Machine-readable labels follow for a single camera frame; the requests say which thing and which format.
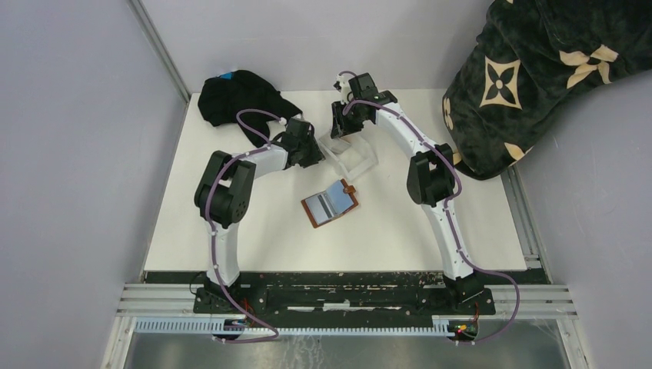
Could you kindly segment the brown leather card holder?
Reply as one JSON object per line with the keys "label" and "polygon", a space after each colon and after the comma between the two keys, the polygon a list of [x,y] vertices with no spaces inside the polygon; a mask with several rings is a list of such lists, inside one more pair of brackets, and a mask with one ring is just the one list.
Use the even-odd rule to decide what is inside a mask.
{"label": "brown leather card holder", "polygon": [[324,226],[334,220],[337,220],[356,208],[359,203],[357,198],[355,197],[356,195],[356,188],[348,184],[343,178],[339,181],[334,182],[332,185],[330,185],[326,190],[318,192],[316,194],[322,194],[324,198],[328,201],[331,211],[333,212],[333,218],[320,226],[316,226],[314,224],[314,221],[311,219],[310,213],[308,212],[308,207],[305,203],[306,199],[314,196],[316,194],[313,194],[301,201],[301,205],[306,212],[306,215],[308,216],[309,221],[311,222],[311,225],[313,228],[319,228],[321,226]]}

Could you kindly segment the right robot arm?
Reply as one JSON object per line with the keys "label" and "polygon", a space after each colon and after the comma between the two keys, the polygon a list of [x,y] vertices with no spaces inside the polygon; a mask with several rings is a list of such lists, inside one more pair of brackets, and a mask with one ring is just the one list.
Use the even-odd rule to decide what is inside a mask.
{"label": "right robot arm", "polygon": [[454,213],[454,198],[461,180],[454,170],[450,145],[439,145],[407,117],[390,91],[380,91],[370,74],[342,71],[334,88],[339,101],[332,103],[332,138],[358,133],[366,121],[388,133],[409,159],[406,188],[431,225],[444,274],[444,304],[463,314],[474,305],[484,286],[470,264],[470,256]]}

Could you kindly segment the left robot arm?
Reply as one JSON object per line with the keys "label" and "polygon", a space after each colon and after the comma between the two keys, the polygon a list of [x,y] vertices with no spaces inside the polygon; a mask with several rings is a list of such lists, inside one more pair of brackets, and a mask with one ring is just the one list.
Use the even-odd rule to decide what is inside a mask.
{"label": "left robot arm", "polygon": [[214,151],[195,191],[194,203],[211,235],[212,301],[230,313],[240,307],[242,293],[232,285],[239,279],[238,228],[246,215],[254,181],[295,165],[307,168],[324,160],[312,123],[291,118],[270,143],[251,151],[229,154]]}

